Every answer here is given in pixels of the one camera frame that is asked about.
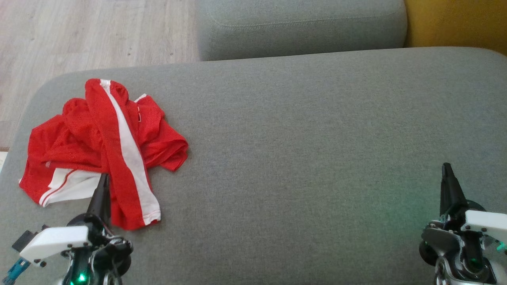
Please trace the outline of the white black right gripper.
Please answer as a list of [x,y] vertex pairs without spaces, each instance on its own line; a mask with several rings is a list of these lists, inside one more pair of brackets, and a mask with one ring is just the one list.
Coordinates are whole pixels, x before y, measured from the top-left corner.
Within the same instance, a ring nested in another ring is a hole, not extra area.
[[450,163],[442,164],[440,218],[421,234],[420,257],[449,274],[493,274],[483,251],[490,245],[506,253],[506,214],[466,210],[467,199]]

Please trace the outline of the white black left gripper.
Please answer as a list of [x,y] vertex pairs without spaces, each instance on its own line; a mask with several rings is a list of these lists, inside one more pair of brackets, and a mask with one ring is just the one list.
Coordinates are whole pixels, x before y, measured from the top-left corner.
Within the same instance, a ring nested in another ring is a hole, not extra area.
[[20,257],[33,263],[56,254],[69,258],[70,276],[123,276],[132,264],[132,242],[109,229],[109,174],[102,173],[86,215],[64,227],[45,227],[33,234]]

